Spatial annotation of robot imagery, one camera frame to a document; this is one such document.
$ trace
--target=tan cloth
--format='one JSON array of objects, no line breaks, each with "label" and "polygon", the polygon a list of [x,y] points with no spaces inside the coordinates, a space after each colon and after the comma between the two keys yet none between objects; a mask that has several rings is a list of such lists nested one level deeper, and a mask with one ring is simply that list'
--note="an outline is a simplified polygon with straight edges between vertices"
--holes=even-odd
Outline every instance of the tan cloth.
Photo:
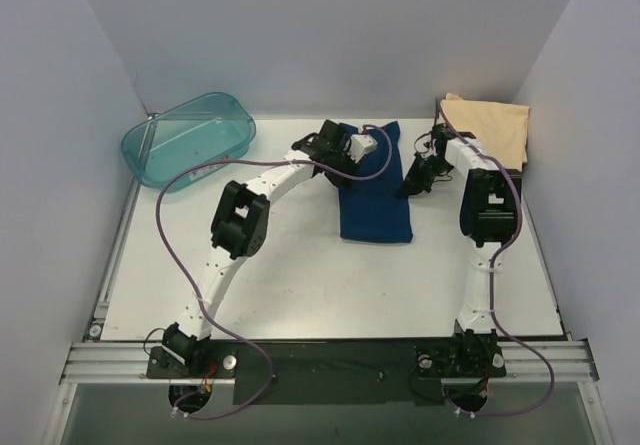
[{"label": "tan cloth", "polygon": [[505,168],[522,170],[527,162],[529,107],[463,100],[448,93],[442,109],[456,130],[473,133],[487,154]]}]

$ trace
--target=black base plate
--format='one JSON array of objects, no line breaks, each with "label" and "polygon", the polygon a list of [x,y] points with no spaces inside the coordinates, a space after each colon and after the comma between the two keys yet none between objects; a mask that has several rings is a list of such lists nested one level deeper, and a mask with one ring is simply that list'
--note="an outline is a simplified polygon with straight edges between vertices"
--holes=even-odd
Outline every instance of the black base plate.
[{"label": "black base plate", "polygon": [[[461,373],[456,367],[434,367],[412,381],[424,400],[408,385],[419,351],[449,350],[454,337],[380,340],[269,341],[258,342],[271,356],[276,378],[256,404],[379,404],[413,401],[417,405],[442,403],[441,378],[481,378],[479,370]],[[218,364],[227,355],[237,357],[234,371],[219,366],[213,378],[230,378],[235,372],[234,404],[253,395],[267,378],[264,357],[239,342],[211,341],[211,357]],[[490,370],[504,377],[505,368]],[[189,375],[162,347],[151,350],[148,378],[188,378]]]}]

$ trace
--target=screw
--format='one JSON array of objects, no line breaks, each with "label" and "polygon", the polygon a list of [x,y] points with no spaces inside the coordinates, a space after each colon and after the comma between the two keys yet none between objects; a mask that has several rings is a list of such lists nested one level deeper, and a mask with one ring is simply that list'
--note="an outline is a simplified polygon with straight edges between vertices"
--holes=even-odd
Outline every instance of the screw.
[{"label": "screw", "polygon": [[502,368],[504,367],[504,357],[502,355],[500,355],[499,353],[496,353],[493,356],[493,361],[492,361],[492,365],[496,368]]},{"label": "screw", "polygon": [[424,354],[418,357],[418,366],[420,368],[428,369],[431,368],[431,365],[433,365],[433,361],[429,358],[429,355]]},{"label": "screw", "polygon": [[222,366],[225,370],[233,370],[234,368],[236,368],[236,363],[236,357],[234,357],[233,355],[227,355],[226,357],[224,357],[224,360],[222,360]]},{"label": "screw", "polygon": [[92,323],[91,327],[89,327],[89,338],[97,340],[98,338],[100,338],[101,334],[102,325],[100,325],[99,323]]}]

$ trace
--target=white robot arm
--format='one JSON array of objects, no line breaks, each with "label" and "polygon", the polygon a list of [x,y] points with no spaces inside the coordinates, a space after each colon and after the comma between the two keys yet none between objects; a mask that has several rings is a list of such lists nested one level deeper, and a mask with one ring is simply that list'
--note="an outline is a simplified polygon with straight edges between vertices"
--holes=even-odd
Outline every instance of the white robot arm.
[{"label": "white robot arm", "polygon": [[[457,322],[462,330],[488,334],[495,328],[491,319],[489,276],[499,280],[505,253],[491,269],[490,260],[506,243],[516,227],[517,211],[513,196],[498,167],[478,156],[482,144],[470,133],[457,138],[445,125],[431,130],[430,154],[416,153],[416,158],[398,192],[399,196],[430,192],[436,177],[455,170],[466,179],[460,208],[460,229],[469,237],[467,280],[464,300]],[[508,170],[518,192],[522,176]]]},{"label": "white robot arm", "polygon": [[[237,271],[262,246],[269,207],[319,172],[313,165],[294,162],[313,159],[353,174],[362,158],[377,147],[370,135],[352,135],[347,142],[346,132],[340,130],[338,125],[326,121],[319,134],[294,144],[284,157],[290,165],[270,168],[244,184],[227,185],[211,225],[213,247],[198,280],[202,301],[211,317],[215,317]],[[327,177],[336,186],[347,183],[330,173]],[[195,296],[185,307],[179,324],[184,334],[197,340],[211,335],[212,325],[202,316]]]}]

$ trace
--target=white table surface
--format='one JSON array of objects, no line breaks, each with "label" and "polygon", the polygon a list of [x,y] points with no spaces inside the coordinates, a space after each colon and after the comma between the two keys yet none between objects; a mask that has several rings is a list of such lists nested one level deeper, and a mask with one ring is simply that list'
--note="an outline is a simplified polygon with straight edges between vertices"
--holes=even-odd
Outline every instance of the white table surface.
[{"label": "white table surface", "polygon": [[[319,130],[322,120],[256,124],[245,158],[276,160],[295,140]],[[400,120],[405,173],[414,139],[430,126],[428,119]],[[259,168],[229,165],[165,198],[167,236],[196,279],[209,253],[209,227],[224,185],[259,173]],[[463,187],[464,180],[456,177],[435,184],[431,194],[411,198],[413,242],[375,245],[340,239],[337,189],[316,176],[272,207],[267,240],[238,272],[217,319],[256,339],[451,335],[467,270],[468,239],[458,226]],[[140,190],[102,340],[144,339],[151,329],[176,321],[191,294],[158,236],[156,197],[156,190]],[[527,221],[507,255],[496,299],[502,324],[516,335],[562,334]],[[226,338],[217,331],[213,336]]]}]

